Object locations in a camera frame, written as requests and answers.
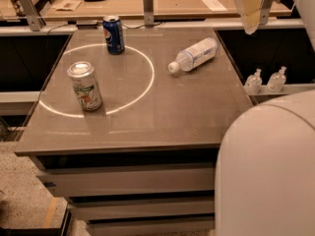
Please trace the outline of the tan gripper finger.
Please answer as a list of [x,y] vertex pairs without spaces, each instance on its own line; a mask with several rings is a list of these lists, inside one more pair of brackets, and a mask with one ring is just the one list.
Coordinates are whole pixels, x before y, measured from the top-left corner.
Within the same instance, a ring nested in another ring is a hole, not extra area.
[[260,24],[262,0],[234,0],[241,22],[247,34],[254,33]]

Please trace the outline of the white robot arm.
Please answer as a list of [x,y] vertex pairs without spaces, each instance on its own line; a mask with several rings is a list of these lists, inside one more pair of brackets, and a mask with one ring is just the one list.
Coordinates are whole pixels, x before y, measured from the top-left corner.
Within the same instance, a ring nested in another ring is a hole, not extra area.
[[315,91],[258,104],[220,145],[216,236],[315,236]]

